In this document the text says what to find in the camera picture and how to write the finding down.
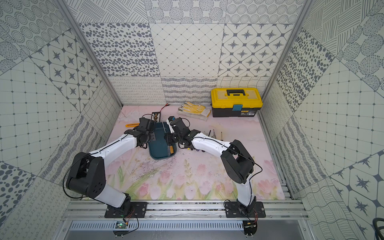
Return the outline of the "teal plastic storage box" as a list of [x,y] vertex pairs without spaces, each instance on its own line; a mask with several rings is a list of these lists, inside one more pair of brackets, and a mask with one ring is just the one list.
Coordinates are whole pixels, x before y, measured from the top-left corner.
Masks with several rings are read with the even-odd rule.
[[[149,153],[152,159],[159,161],[173,157],[177,152],[177,146],[172,142],[171,131],[166,122],[156,123],[156,140],[149,142]],[[173,146],[175,153],[170,155],[169,147]]]

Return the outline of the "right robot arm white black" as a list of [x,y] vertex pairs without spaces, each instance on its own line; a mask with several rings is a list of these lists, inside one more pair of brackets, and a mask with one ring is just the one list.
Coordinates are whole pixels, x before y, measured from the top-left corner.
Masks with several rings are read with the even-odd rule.
[[198,130],[190,130],[183,118],[171,116],[167,119],[172,140],[180,149],[199,150],[221,159],[229,178],[236,184],[237,202],[250,208],[256,202],[251,186],[255,161],[244,145],[234,140],[225,142],[205,135]]

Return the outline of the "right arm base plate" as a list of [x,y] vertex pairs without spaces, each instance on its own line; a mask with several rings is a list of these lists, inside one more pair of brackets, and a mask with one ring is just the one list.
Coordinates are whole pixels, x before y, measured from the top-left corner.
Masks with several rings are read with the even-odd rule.
[[239,202],[225,201],[224,208],[227,218],[265,218],[266,212],[262,202],[253,201],[248,207]]

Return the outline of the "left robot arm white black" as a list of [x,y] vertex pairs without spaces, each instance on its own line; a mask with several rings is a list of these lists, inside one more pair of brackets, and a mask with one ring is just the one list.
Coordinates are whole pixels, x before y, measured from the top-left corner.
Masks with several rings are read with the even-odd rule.
[[126,152],[136,147],[146,149],[155,128],[155,121],[142,117],[137,127],[126,130],[106,146],[76,154],[63,179],[64,190],[71,190],[120,212],[129,211],[131,197],[107,184],[106,169]]

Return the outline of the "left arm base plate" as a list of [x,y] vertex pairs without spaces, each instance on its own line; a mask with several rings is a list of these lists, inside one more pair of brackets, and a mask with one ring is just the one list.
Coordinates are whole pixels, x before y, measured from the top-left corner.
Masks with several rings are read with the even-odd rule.
[[129,216],[144,218],[148,202],[124,202],[120,208],[107,205],[105,212],[106,219],[127,218]]

